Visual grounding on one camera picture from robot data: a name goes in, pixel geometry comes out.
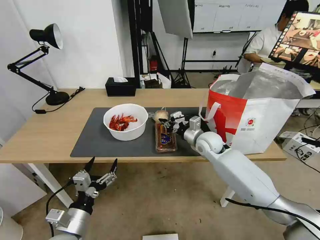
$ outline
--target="gray table mat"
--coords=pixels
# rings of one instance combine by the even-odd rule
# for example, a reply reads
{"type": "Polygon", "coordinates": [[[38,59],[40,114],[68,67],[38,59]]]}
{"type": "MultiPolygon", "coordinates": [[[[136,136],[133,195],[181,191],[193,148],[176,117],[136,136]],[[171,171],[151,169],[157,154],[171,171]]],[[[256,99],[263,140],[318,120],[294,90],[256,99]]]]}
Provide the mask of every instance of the gray table mat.
{"type": "MultiPolygon", "coordinates": [[[[110,108],[94,108],[80,137],[74,146],[71,157],[158,157],[158,156],[199,156],[190,145],[177,136],[178,150],[158,153],[155,143],[154,121],[149,118],[144,134],[132,141],[119,141],[112,137],[103,124],[103,116],[110,108]]],[[[159,108],[146,108],[155,112],[159,108]]],[[[198,115],[199,108],[166,108],[169,114],[182,111],[184,115],[198,115]]]]}

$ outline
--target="lamp base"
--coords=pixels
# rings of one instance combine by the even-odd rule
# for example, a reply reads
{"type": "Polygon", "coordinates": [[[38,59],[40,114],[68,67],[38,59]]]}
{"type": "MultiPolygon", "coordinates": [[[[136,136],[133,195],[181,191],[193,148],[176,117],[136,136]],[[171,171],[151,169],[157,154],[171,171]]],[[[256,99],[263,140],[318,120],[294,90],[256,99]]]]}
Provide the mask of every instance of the lamp base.
{"type": "Polygon", "coordinates": [[[50,92],[50,95],[46,97],[46,102],[50,106],[56,106],[68,102],[69,98],[66,92],[50,92]]]}

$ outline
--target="shopping bag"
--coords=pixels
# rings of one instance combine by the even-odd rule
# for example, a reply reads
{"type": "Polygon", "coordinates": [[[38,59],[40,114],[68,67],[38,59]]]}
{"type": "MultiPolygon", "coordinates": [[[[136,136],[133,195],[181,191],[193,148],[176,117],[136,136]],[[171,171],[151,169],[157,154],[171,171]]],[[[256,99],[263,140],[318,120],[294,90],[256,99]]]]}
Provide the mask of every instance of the shopping bag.
{"type": "Polygon", "coordinates": [[[199,116],[228,146],[263,153],[299,101],[313,94],[300,76],[262,64],[257,72],[221,75],[210,86],[206,117],[199,116]]]}

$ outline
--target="monitor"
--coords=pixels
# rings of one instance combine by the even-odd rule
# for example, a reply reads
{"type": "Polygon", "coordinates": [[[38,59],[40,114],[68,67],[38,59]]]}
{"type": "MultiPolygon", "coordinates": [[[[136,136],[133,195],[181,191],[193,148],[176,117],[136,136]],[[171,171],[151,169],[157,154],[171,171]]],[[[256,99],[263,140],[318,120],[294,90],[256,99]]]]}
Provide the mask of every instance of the monitor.
{"type": "Polygon", "coordinates": [[[320,72],[320,14],[295,12],[269,58],[310,73],[320,72]]]}

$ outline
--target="black tissue box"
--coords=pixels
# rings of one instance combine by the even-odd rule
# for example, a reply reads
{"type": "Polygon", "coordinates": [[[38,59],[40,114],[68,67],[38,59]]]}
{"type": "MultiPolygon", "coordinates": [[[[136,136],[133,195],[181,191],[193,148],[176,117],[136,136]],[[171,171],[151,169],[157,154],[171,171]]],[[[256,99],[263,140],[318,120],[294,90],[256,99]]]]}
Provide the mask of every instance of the black tissue box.
{"type": "Polygon", "coordinates": [[[134,78],[126,78],[128,82],[118,83],[114,82],[113,78],[108,78],[106,82],[106,90],[108,97],[120,97],[120,96],[135,96],[136,84],[134,78]]]}

